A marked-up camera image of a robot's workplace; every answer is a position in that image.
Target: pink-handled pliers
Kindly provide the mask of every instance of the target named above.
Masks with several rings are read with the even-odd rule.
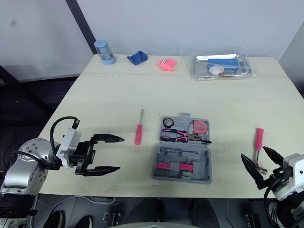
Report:
[[[177,137],[177,138],[169,138],[167,136],[161,136],[162,141],[168,141],[168,142],[182,142],[186,143],[188,140],[191,141],[202,141],[204,143],[211,143],[211,141],[208,140],[202,140],[200,135],[197,134],[188,134],[186,131],[180,131],[177,129],[163,129],[162,132],[167,132],[167,133],[175,133],[175,134],[180,134],[182,137]]]

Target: wooden table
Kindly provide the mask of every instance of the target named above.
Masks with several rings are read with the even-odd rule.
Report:
[[[95,146],[94,166],[121,169],[101,177],[75,175],[75,169],[49,171],[41,193],[85,196],[262,198],[264,191],[245,170],[240,154],[254,154],[256,128],[265,129],[264,145],[286,157],[303,153],[304,99],[278,61],[270,57],[249,59],[258,76],[244,80],[193,82],[179,57],[174,71],[149,66],[164,56],[149,56],[134,66],[127,55],[116,55],[112,66],[95,55],[44,127],[40,137],[49,140],[52,123],[62,116],[80,119],[81,141],[94,133],[110,133],[125,142]],[[143,138],[134,145],[140,111],[145,109]],[[155,148],[160,143],[162,116],[192,117],[210,121],[212,183],[210,185],[162,181],[151,178]],[[61,142],[72,121],[55,129]],[[269,172],[277,166],[263,151],[260,166]]]

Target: pink plush toy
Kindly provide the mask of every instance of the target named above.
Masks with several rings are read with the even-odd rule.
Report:
[[[166,71],[172,71],[176,64],[177,62],[171,58],[167,58],[156,63],[156,65],[158,65],[162,70]]]

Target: gray tool case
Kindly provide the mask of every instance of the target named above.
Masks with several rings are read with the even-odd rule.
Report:
[[[176,133],[166,133],[163,129],[163,120],[170,118],[174,121],[174,125],[170,129],[187,131],[193,133],[193,121],[201,120],[207,123],[208,130],[202,136],[202,140],[210,140],[210,124],[208,120],[190,118],[190,114],[182,113],[181,117],[165,116],[161,122],[161,136],[170,138],[181,137]],[[207,148],[209,143],[202,141],[187,142],[164,142],[157,146],[154,157],[152,178],[165,181],[182,181],[197,184],[210,184],[212,182],[211,173],[211,153]],[[167,165],[166,169],[157,168],[157,164]],[[190,164],[193,170],[180,170],[180,164]]]

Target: pink screwdriver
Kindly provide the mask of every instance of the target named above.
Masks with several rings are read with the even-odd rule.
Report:
[[[142,121],[143,121],[143,109],[142,109],[142,113],[141,113],[141,119],[139,121],[139,125],[137,125],[137,129],[136,129],[136,135],[135,135],[135,141],[134,144],[135,145],[139,145],[141,144],[142,141],[142,132],[143,132],[143,125],[142,125]]]
[[[255,154],[255,160],[254,163],[256,165],[257,170],[261,173],[266,175],[267,174],[267,169],[261,168],[258,165],[258,155],[262,149],[262,144],[263,144],[263,134],[264,134],[264,129],[262,128],[257,128],[256,130],[256,142],[255,142],[255,150],[256,150],[256,154]]]

